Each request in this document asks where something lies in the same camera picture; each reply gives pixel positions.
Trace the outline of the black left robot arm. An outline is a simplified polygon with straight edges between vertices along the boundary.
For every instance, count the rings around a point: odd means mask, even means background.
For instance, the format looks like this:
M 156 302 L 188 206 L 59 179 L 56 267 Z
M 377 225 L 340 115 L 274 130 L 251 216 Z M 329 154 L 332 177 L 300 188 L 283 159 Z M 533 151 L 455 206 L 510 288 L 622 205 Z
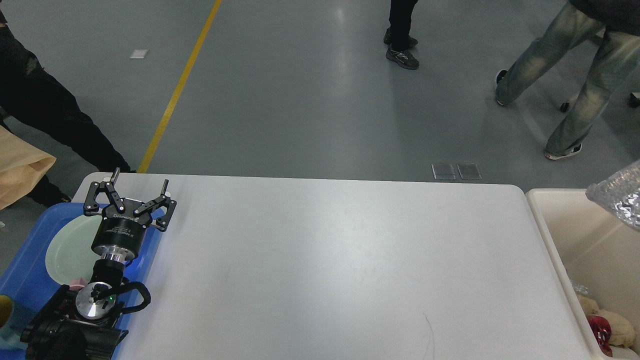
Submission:
M 85 285 L 60 285 L 24 328 L 28 360 L 110 360 L 128 335 L 117 328 L 119 319 L 141 312 L 152 301 L 141 281 L 126 278 L 128 266 L 146 255 L 147 231 L 164 232 L 178 203 L 165 179 L 160 194 L 151 200 L 119 196 L 110 178 L 93 182 L 83 203 L 83 215 L 99 217 L 90 249 L 98 256 Z

